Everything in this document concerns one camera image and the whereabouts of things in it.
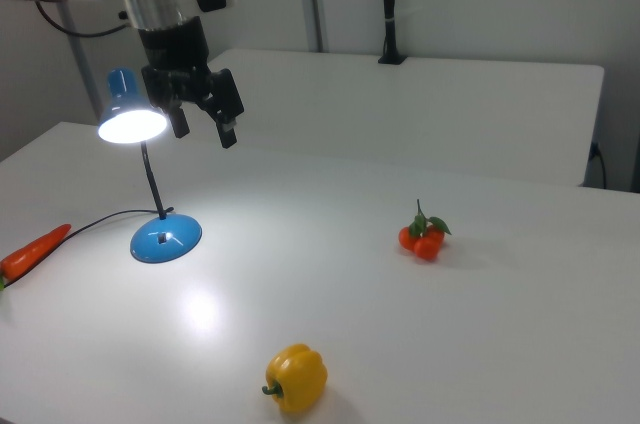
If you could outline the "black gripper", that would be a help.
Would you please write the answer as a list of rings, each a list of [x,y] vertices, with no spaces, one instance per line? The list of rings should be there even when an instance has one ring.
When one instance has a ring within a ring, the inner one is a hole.
[[[235,145],[235,126],[244,105],[229,69],[210,73],[201,19],[193,17],[167,29],[140,29],[138,34],[148,60],[141,73],[151,103],[201,101],[199,107],[216,124],[222,148]],[[170,106],[165,113],[176,138],[190,133],[181,104]]]

